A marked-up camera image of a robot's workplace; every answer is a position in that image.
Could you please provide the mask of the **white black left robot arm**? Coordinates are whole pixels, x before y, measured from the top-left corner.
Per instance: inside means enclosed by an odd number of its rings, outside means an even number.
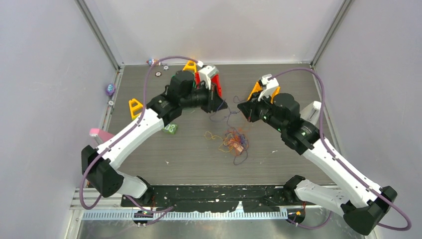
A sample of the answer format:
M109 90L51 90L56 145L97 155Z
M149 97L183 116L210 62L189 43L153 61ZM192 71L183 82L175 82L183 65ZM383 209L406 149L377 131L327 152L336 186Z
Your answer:
M178 118L185 108L200 108L206 113L227 108L221 98L218 70L176 72L165 92L146 105L143 115L96 148L88 145L82 149L82 174L105 198L119 193L133 197L141 206L149 205L153 198L150 185L118 169L140 144Z

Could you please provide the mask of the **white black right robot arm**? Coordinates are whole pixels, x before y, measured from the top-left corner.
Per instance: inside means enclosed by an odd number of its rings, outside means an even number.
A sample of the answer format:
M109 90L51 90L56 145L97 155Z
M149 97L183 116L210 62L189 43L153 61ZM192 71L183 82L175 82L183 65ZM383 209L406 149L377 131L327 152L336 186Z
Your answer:
M284 185L288 203L307 201L320 205L343 217L350 228L365 236L387 214L397 191L364 176L328 139L321 138L315 124L303 119L300 105L291 94L277 94L274 100L251 98L237 107L249 122L262 120L277 130L287 147L315 164L340 187L332 190L296 175Z

